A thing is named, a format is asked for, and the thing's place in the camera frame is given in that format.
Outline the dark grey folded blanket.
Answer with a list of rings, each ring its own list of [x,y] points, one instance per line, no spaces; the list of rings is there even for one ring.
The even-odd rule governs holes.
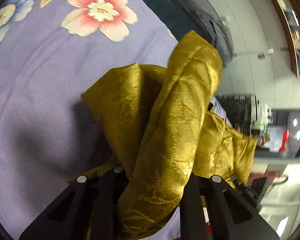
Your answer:
[[[233,59],[234,44],[228,26],[208,0],[143,0],[180,41],[191,30],[215,47],[226,67]]]

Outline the golden silk padded jacket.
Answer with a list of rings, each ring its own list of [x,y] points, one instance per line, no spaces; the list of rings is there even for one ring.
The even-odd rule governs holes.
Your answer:
[[[121,239],[158,232],[192,173],[248,182],[256,140],[208,109],[222,71],[217,50],[190,31],[167,67],[113,68],[81,95],[113,153],[87,175],[121,165],[129,181],[118,202]]]

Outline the purple floral bed quilt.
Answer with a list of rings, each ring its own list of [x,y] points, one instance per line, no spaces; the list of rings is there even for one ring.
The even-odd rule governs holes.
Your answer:
[[[0,0],[0,223],[10,239],[106,151],[81,94],[114,67],[166,66],[178,40],[143,0],[128,6],[138,19],[116,42],[62,26],[67,0]]]

